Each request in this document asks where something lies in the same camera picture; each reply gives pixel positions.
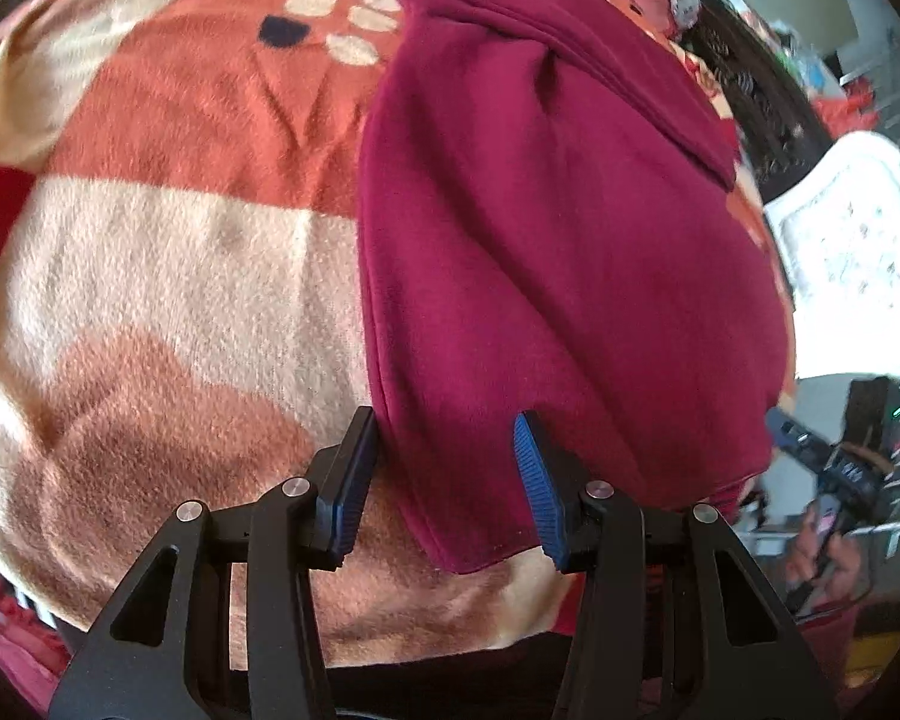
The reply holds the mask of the maroon fleece garment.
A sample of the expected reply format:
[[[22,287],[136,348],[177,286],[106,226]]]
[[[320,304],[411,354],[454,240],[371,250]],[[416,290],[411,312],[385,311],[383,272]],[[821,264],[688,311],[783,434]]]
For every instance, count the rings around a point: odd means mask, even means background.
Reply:
[[[362,137],[372,401],[437,566],[535,546],[518,413],[650,507],[769,465],[792,330],[735,133],[606,0],[400,0]]]

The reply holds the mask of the orange red patterned blanket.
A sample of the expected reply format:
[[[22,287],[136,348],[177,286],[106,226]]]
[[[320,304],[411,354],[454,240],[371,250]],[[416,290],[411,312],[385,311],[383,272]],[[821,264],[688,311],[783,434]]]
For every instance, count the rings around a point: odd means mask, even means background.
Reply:
[[[30,0],[0,28],[0,569],[76,628],[178,502],[250,502],[374,408],[359,166],[403,25],[400,0]],[[386,439],[315,583],[335,667],[568,631],[571,591],[539,539],[437,566]]]

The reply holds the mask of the dark wooden headboard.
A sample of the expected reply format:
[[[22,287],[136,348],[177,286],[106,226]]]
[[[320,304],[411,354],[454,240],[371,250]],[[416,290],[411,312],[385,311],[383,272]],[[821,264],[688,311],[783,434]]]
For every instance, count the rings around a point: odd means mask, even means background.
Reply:
[[[834,138],[792,73],[730,2],[699,2],[683,46],[717,78],[763,204],[769,205],[808,176]]]

